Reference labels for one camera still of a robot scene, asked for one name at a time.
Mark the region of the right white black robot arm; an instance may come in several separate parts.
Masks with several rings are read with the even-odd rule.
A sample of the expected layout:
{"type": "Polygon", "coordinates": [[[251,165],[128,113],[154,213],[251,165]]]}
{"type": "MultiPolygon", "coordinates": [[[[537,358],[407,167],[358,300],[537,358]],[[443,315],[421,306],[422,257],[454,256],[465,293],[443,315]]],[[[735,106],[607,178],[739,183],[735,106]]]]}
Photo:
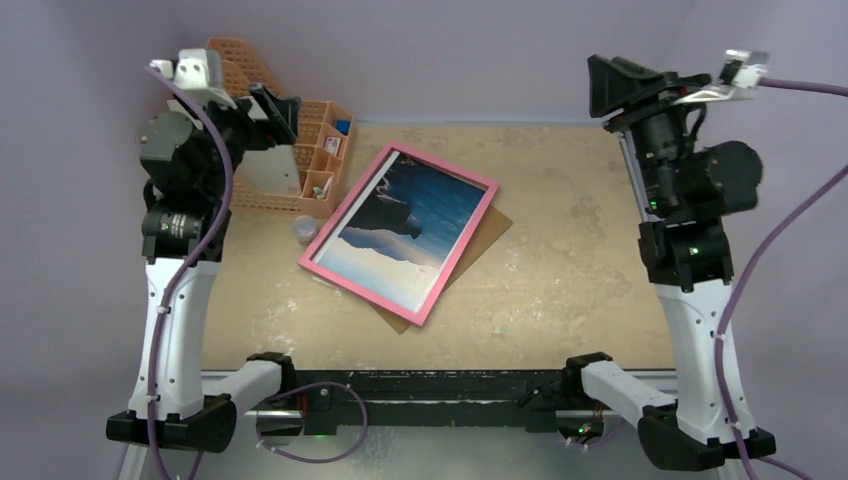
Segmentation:
{"type": "Polygon", "coordinates": [[[592,400],[632,425],[658,469],[745,479],[775,438],[747,405],[730,325],[734,277],[723,220],[758,203],[763,165],[746,143],[698,148],[711,102],[745,98],[767,55],[728,51],[722,74],[658,72],[622,57],[590,56],[590,114],[619,139],[640,210],[638,247],[670,329],[677,389],[660,391],[604,353],[568,359],[561,392],[592,400]]]}

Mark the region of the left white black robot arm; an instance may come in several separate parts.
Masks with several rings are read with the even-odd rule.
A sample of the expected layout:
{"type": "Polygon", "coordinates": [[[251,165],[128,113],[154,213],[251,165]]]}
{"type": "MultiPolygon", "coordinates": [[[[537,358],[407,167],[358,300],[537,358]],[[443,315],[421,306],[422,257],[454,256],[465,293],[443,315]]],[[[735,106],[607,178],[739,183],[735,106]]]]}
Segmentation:
{"type": "Polygon", "coordinates": [[[276,96],[260,83],[248,91],[205,103],[176,91],[178,109],[151,118],[141,134],[139,159],[148,176],[144,353],[126,409],[108,419],[110,440],[220,453],[241,415],[262,401],[284,409],[297,399],[293,362],[278,352],[250,355],[212,387],[202,382],[205,320],[235,171],[246,152],[290,146],[297,137],[300,98],[276,96]]]}

